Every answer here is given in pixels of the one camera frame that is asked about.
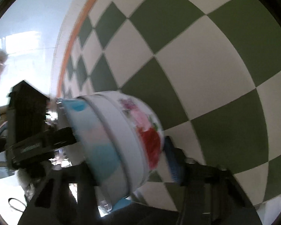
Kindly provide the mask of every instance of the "white wall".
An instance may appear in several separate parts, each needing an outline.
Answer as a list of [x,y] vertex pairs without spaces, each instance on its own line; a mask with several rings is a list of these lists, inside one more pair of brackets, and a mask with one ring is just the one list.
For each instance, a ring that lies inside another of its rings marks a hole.
[[8,37],[16,40],[6,44],[7,51],[13,54],[1,77],[0,106],[8,103],[10,88],[21,80],[49,94],[56,41],[71,3],[72,0],[16,0],[2,16],[0,38],[36,32]]

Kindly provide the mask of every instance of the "checkered floor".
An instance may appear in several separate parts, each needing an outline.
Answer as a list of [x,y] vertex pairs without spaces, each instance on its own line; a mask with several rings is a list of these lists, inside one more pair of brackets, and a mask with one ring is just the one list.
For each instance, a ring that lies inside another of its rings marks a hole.
[[[281,194],[281,28],[258,0],[97,0],[70,50],[64,97],[134,95],[254,205]],[[162,156],[134,198],[179,210],[182,196]]]

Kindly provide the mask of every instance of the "black cable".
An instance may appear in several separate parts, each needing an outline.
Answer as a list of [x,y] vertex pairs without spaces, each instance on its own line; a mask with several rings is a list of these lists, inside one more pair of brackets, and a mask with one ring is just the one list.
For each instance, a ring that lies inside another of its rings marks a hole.
[[16,201],[20,202],[23,206],[26,207],[26,205],[25,205],[23,202],[21,202],[20,200],[18,200],[18,199],[16,199],[16,198],[9,198],[9,199],[8,199],[8,204],[10,205],[11,208],[14,208],[16,211],[19,211],[19,212],[24,212],[24,211],[21,211],[21,210],[15,208],[14,206],[12,206],[12,205],[10,204],[10,201],[11,201],[11,200],[16,200]]

